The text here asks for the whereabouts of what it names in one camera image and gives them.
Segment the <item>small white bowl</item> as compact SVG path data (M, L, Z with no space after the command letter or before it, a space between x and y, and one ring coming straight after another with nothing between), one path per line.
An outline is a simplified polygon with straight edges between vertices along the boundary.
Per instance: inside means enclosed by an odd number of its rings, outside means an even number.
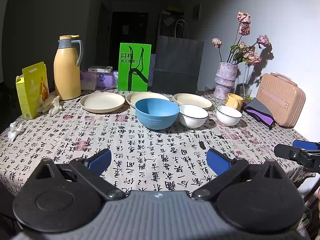
M221 105L216 108L216 117L221 124L230 127L239 123L242 113L232 107Z

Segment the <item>white rubber gloves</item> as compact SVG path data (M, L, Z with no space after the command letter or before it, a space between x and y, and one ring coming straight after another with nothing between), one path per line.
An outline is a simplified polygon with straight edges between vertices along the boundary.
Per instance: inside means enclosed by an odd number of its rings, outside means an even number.
M41 107L36 109L37 113L46 113L49 115L55 115L59 111L63 110L63 107L60 105L60 96L59 95L50 95Z

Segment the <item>calligraphy tablecloth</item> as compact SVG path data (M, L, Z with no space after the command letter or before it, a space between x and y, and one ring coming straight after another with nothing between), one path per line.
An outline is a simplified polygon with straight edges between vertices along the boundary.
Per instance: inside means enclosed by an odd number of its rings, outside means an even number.
M55 115L18 118L17 124L24 131L14 141L8 140L7 132L1 134L1 184L12 194L18 194L42 159L65 164L104 148L111 151L112 160L102 177L124 192L191 192L215 177L206 162L210 148L259 164L274 158L277 144L302 139L292 128L269 129L247 114L237 125L223 126L215 108L198 129L175 122L165 130L151 131L129 105L114 113L93 114L81 107L79 99L63 102Z

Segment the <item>yellow thermos jug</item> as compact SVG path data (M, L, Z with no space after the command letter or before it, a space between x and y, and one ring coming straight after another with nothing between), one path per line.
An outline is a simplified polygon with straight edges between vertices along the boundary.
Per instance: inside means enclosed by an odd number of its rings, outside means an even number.
M81 95L80 64L84 45L80 35L62 35L54 58L54 84L61 100L72 100Z

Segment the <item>small white box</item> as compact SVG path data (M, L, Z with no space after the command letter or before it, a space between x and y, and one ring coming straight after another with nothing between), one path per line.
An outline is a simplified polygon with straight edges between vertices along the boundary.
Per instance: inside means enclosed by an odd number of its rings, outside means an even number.
M111 73L113 67L110 66L91 66L88 68L88 72L92 73Z

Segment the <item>pink small suitcase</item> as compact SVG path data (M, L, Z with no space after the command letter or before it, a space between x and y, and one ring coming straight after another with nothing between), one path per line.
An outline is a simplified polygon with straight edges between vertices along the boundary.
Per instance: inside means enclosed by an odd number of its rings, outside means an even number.
M275 122L283 127L294 127L306 101L305 93L288 77L264 74L256 96L273 115Z

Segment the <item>clear glass cup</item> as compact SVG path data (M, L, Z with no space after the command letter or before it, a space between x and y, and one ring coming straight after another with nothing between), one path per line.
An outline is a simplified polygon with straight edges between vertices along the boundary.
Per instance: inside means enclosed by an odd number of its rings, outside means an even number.
M243 97L245 100L248 100L251 98L251 92L252 90L250 88L241 86L240 87L240 96Z

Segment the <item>cream plate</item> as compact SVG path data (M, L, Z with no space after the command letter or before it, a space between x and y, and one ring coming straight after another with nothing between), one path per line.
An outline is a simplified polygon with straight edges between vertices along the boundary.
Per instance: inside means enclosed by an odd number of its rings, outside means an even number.
M212 103L201 96L195 94L188 94L188 93L178 93L174 95L174 101L178 105L194 105L201 107L205 110L208 110L212 107Z
M119 94L101 92L84 96L80 100L83 109L91 113L110 113L120 109L125 103L125 98Z
M147 98L158 98L169 101L166 96L153 92L133 92L126 96L126 101L131 107L134 108L137 101Z

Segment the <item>crumpled white tissue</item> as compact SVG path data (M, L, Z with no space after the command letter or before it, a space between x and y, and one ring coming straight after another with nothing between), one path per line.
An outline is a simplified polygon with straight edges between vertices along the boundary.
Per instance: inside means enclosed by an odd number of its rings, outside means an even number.
M16 137L24 131L24 127L22 124L17 125L17 122L13 122L10 124L10 131L8 132L8 140L13 142Z

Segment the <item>green paper bag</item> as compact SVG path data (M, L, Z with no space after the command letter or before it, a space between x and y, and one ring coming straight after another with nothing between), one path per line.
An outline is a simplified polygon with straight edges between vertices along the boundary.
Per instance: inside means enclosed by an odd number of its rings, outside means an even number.
M148 90L151 45L120 43L118 89L131 92Z

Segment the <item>large white bowl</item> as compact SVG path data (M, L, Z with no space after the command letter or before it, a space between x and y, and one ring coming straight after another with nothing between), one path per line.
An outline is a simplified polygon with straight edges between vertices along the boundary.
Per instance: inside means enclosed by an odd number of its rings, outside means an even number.
M201 127L209 116L208 112L199 106L183 104L179 105L179 108L178 120L187 128Z

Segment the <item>dried pink flowers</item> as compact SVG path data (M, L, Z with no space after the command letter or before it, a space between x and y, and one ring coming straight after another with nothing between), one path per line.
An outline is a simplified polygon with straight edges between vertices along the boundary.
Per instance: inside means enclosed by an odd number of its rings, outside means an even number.
M272 48L271 41L267 35L259 35L253 44L246 44L242 38L251 34L251 16L247 12L239 11L236 18L238 20L237 33L225 62L233 65L244 62L249 67L257 66L261 62L261 57L256 51L256 46L259 49Z

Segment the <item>purple tissue pack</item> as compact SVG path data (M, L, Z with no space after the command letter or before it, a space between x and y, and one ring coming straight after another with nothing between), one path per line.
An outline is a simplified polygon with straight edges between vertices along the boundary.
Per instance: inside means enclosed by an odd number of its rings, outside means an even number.
M117 72L96 73L80 72L80 86L82 90L109 89L118 87Z

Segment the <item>black paper bag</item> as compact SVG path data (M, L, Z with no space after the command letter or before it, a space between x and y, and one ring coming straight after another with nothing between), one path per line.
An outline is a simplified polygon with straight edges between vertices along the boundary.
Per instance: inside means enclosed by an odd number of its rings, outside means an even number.
M195 93L200 73L202 41L159 35L151 90L156 93Z

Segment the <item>yellow mug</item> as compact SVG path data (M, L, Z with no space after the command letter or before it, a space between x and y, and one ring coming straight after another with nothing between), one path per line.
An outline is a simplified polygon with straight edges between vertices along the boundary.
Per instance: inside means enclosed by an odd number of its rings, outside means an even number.
M225 101L225 106L228 106L240 111L242 108L243 101L244 101L243 97L233 93L228 93Z

